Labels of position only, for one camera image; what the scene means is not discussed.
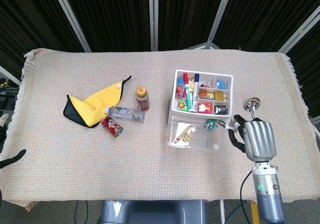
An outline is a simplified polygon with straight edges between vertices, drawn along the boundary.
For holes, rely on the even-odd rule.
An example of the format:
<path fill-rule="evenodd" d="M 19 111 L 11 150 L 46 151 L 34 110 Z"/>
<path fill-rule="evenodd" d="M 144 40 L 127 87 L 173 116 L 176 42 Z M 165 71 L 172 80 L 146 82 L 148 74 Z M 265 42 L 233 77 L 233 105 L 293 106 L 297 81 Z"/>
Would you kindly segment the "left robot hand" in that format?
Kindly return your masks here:
<path fill-rule="evenodd" d="M 9 115 L 6 113 L 6 114 L 4 114 L 3 113 L 3 111 L 1 111 L 1 113 L 0 113 L 0 124 L 1 124 L 1 126 L 0 126 L 0 137 L 1 137 L 1 139 L 0 139 L 0 150 L 1 150 L 1 152 L 2 152 L 2 150 L 3 150 L 3 144 L 4 144 L 4 141 L 5 141 L 5 138 L 6 138 L 6 131 L 7 131 L 7 126 L 6 126 L 6 121 L 7 121 L 7 119 L 8 119 L 8 117 L 9 117 Z M 20 159 L 22 159 L 22 157 L 25 155 L 25 153 L 26 153 L 26 149 L 23 149 L 23 150 L 21 150 L 16 156 L 14 156 L 14 157 L 11 157 L 11 158 L 7 158 L 7 159 L 4 159 L 4 160 L 1 160 L 1 164 L 0 164 L 0 168 L 1 169 L 3 169 L 4 167 L 6 167 L 6 166 L 8 166 L 8 165 L 11 165 L 11 164 L 13 164 L 13 163 L 15 163 L 15 162 L 17 162 L 17 161 L 19 161 Z"/>

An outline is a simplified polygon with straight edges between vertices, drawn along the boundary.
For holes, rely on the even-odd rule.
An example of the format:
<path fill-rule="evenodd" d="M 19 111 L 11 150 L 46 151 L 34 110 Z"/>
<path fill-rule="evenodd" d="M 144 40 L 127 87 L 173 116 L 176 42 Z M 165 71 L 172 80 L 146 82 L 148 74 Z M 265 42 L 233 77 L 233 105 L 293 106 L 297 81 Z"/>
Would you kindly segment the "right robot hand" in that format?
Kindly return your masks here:
<path fill-rule="evenodd" d="M 270 161 L 277 155 L 269 122 L 259 118 L 247 121 L 240 115 L 234 115 L 226 121 L 225 129 L 232 145 L 245 153 L 252 162 Z"/>

